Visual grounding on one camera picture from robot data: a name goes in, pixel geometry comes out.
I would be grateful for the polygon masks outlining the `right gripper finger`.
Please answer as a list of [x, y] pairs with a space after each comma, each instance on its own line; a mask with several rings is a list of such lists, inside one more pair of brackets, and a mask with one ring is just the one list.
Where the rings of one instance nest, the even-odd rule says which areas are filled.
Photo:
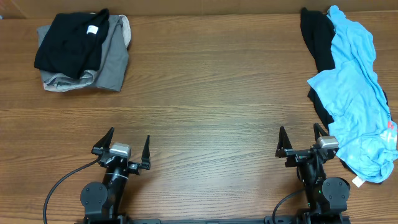
[[313, 130], [316, 141], [319, 137], [328, 136], [328, 133], [318, 123], [313, 124]]
[[290, 143], [289, 137], [283, 126], [279, 129], [279, 140], [275, 152], [276, 157], [287, 157], [287, 153], [292, 151], [293, 147]]

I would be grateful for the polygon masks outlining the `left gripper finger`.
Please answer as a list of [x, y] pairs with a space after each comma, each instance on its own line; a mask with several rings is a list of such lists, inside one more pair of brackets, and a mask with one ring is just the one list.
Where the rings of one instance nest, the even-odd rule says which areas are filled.
[[111, 127], [109, 131], [93, 146], [95, 150], [109, 149], [114, 134], [114, 127]]
[[145, 170], [149, 170], [151, 166], [150, 163], [150, 136], [147, 136], [146, 143], [144, 144], [144, 148], [141, 156], [141, 168]]

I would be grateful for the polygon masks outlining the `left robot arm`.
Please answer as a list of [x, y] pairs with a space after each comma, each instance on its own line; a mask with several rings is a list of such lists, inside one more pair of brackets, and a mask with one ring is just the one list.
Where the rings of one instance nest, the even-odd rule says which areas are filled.
[[81, 191], [80, 200], [85, 208], [84, 223], [132, 223], [128, 215], [119, 212], [129, 175], [140, 175], [150, 169], [150, 137], [142, 151], [141, 161], [131, 161], [131, 146], [112, 143], [114, 128], [93, 146], [91, 153], [98, 156], [96, 161], [106, 169], [101, 182], [90, 182]]

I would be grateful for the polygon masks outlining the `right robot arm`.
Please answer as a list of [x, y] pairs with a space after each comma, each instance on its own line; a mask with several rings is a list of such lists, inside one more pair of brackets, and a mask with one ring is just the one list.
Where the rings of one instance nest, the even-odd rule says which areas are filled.
[[[349, 217], [343, 216], [347, 210], [350, 184], [340, 177], [327, 177], [323, 165], [333, 159], [339, 150], [339, 142], [327, 134], [318, 123], [313, 125], [315, 144], [310, 149], [295, 150], [285, 128], [279, 129], [279, 140], [275, 156], [285, 158], [286, 167], [296, 168], [303, 188], [284, 197], [274, 208], [268, 223], [296, 224], [344, 224]], [[297, 210], [292, 216], [277, 216], [278, 208], [288, 199], [304, 193], [307, 208]]]

